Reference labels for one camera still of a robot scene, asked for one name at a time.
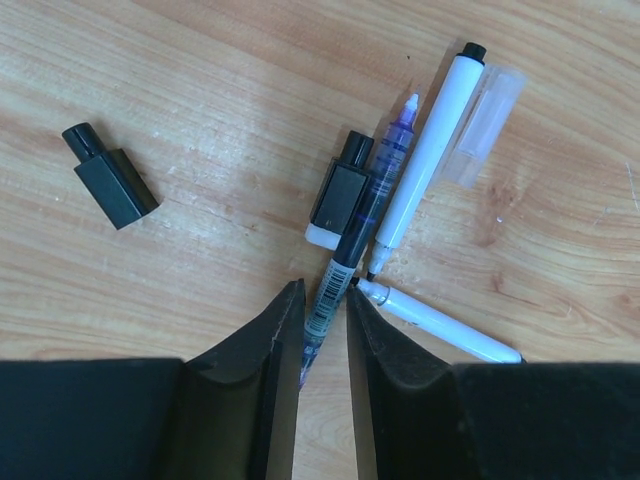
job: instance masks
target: pen barrel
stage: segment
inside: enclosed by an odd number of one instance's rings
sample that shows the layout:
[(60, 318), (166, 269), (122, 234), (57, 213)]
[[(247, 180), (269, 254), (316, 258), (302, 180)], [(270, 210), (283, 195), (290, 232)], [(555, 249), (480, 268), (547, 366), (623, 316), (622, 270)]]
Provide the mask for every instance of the pen barrel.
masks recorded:
[(431, 335), (492, 363), (520, 363), (517, 350), (391, 288), (381, 307)]
[(392, 248), (400, 245), (483, 70), (478, 60), (465, 56), (453, 60), (378, 230), (378, 242)]
[(369, 168), (368, 186), (335, 250), (333, 258), (340, 264), (358, 265), (384, 212), (412, 139), (410, 124), (393, 122), (389, 125)]

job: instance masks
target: whiteboard marker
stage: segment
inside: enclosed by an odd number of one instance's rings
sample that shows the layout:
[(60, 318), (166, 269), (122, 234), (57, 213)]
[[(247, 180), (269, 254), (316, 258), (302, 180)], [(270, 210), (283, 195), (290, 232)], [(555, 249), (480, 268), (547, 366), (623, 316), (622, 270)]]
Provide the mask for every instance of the whiteboard marker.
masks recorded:
[(369, 282), (363, 278), (355, 278), (352, 283), (383, 310), (477, 358), (491, 363), (524, 362), (522, 355), (517, 350), (454, 320), (395, 288)]
[(368, 279), (373, 280), (375, 275), (382, 271), (393, 250), (400, 246), (402, 237), (482, 76), (482, 59), (485, 53), (484, 47), (467, 43), (464, 50), (453, 60), (376, 234), (372, 258), (368, 265)]

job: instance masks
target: table surface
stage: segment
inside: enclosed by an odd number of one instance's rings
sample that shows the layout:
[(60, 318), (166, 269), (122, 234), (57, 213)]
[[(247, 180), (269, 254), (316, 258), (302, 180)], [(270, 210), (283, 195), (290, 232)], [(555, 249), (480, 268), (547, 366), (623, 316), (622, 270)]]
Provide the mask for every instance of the table surface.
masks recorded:
[[(0, 357), (215, 345), (330, 253), (309, 211), (349, 129), (424, 124), (466, 41), (529, 83), (471, 190), (431, 189), (381, 280), (530, 361), (640, 360), (636, 0), (2, 0)], [(161, 200), (116, 231), (60, 137), (90, 121)], [(390, 319), (447, 361), (470, 357)], [(345, 315), (294, 478), (356, 478)]]

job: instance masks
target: pen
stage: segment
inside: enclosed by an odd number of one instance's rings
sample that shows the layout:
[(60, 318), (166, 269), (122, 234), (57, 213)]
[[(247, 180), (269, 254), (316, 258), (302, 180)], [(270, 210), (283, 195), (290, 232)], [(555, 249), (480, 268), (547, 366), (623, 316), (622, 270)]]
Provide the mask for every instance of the pen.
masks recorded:
[(419, 96), (414, 93), (405, 103), (380, 142), (369, 168), (367, 188), (349, 220), (345, 232), (329, 262), (311, 314), (304, 325), (304, 350), (300, 387), (304, 385), (311, 364), (327, 336), (336, 310), (367, 247), (373, 229), (386, 205), (398, 172), (413, 139), (413, 122), (418, 111)]
[(392, 287), (353, 279), (353, 284), (376, 305), (431, 335), (492, 363), (522, 363), (522, 355), (507, 345), (460, 323)]
[(484, 70), (482, 59), (485, 53), (484, 47), (467, 43), (464, 50), (453, 60), (376, 234), (372, 258), (367, 267), (369, 280), (373, 280), (382, 271), (393, 250), (400, 245), (429, 181), (438, 167), (438, 162), (480, 80)]

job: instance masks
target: clear plastic cap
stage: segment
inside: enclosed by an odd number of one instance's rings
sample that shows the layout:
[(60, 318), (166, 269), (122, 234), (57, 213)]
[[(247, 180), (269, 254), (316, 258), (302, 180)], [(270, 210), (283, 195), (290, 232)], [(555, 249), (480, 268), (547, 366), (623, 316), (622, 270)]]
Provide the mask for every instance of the clear plastic cap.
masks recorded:
[(448, 180), (473, 187), (526, 83), (514, 68), (485, 67), (430, 186)]

